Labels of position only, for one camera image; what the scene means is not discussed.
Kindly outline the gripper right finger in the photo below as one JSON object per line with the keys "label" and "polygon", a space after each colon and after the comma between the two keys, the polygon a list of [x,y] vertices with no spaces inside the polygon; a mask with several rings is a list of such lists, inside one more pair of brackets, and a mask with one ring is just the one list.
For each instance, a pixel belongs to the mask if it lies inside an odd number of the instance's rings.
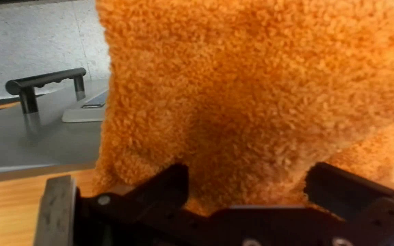
{"label": "gripper right finger", "polygon": [[394,189],[318,163],[305,178],[308,200],[344,220],[334,245],[394,246]]}

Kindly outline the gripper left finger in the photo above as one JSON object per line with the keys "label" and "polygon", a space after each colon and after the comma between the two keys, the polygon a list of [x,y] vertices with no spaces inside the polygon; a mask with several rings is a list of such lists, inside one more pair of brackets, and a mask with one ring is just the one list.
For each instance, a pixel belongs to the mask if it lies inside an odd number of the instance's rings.
{"label": "gripper left finger", "polygon": [[47,181],[33,246],[74,246],[75,197],[77,185],[70,175]]}

